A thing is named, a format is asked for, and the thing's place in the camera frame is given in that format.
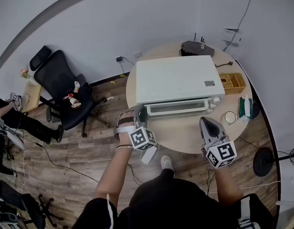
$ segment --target label sticker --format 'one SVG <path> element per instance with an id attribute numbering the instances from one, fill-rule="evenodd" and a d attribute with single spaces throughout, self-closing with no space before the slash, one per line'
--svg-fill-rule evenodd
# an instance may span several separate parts
<path id="1" fill-rule="evenodd" d="M 205 86 L 214 86 L 215 82 L 214 81 L 205 81 Z"/>

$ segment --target wooden floor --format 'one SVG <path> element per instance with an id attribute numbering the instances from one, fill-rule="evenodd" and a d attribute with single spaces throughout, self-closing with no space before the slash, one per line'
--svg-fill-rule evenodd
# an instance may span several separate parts
<path id="1" fill-rule="evenodd" d="M 106 104 L 101 104 L 97 109 L 99 116 L 108 121 L 112 126 L 116 123 L 121 111 L 127 109 L 126 103 L 126 79 L 121 78 L 115 84 L 108 82 L 94 87 L 95 97 L 114 97 Z M 47 123 L 45 119 L 46 107 L 42 106 L 29 113 L 30 117 L 38 119 L 43 124 L 56 128 L 58 123 Z M 113 128 L 106 128 L 93 118 L 87 122 L 86 132 L 88 137 L 81 137 L 81 125 L 66 131 L 60 143 L 52 141 L 46 145 L 36 138 L 26 133 L 26 138 L 39 142 L 48 151 L 51 160 L 59 165 L 73 168 L 92 178 L 99 180 L 106 166 L 114 155 L 117 140 L 113 137 Z M 270 138 L 262 115 L 250 121 L 241 137 L 256 146 L 271 147 Z M 277 180 L 276 168 L 273 166 L 271 173 L 266 177 L 254 175 L 252 161 L 257 149 L 252 145 L 237 139 L 235 141 L 238 157 L 230 165 L 232 174 L 240 187 L 250 187 L 258 184 L 271 183 Z M 79 175 L 69 169 L 56 167 L 50 163 L 46 152 L 39 146 L 25 141 L 25 156 L 17 147 L 13 149 L 15 156 L 14 164 L 12 161 L 4 161 L 10 168 L 16 168 L 17 179 L 0 174 L 0 179 L 7 181 L 17 191 L 30 193 L 37 199 L 38 194 L 42 193 L 47 201 L 54 198 L 51 211 L 61 217 L 64 221 L 54 221 L 58 228 L 67 225 L 69 228 L 75 223 L 81 214 L 85 204 L 93 198 L 97 183 L 93 180 Z M 179 153 L 161 147 L 159 155 L 150 165 L 144 165 L 140 161 L 140 152 L 134 151 L 129 164 L 132 164 L 134 172 L 143 182 L 148 181 L 161 172 L 160 158 L 169 155 L 172 158 L 176 177 L 196 183 L 202 190 L 207 190 L 208 169 L 210 165 L 202 155 L 189 155 Z M 134 182 L 130 169 L 126 174 L 125 184 L 119 198 L 118 211 L 128 206 L 128 203 L 138 185 Z M 210 186 L 210 197 L 217 199 L 215 179 Z M 275 202 L 277 200 L 277 183 L 268 186 L 243 189 L 244 194 L 256 193 L 270 212 L 276 214 Z M 46 228 L 52 228 L 47 221 Z"/>

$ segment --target white cup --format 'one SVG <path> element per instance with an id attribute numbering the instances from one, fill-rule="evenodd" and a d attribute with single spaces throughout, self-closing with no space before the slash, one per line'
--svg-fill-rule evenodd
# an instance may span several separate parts
<path id="1" fill-rule="evenodd" d="M 226 112 L 221 118 L 222 124 L 231 125 L 236 121 L 236 115 L 232 111 Z"/>

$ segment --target white sneaker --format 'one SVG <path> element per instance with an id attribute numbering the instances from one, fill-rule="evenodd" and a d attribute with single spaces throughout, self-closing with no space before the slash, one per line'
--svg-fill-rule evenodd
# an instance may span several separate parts
<path id="1" fill-rule="evenodd" d="M 174 168 L 172 167 L 171 158 L 168 155 L 164 155 L 161 157 L 161 166 L 163 170 L 164 169 L 174 170 Z"/>

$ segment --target office chair headrest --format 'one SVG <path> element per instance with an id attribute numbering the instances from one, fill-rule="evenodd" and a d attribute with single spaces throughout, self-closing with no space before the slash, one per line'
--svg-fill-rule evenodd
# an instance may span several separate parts
<path id="1" fill-rule="evenodd" d="M 36 71 L 51 54 L 52 51 L 48 47 L 43 46 L 29 62 L 31 70 Z"/>

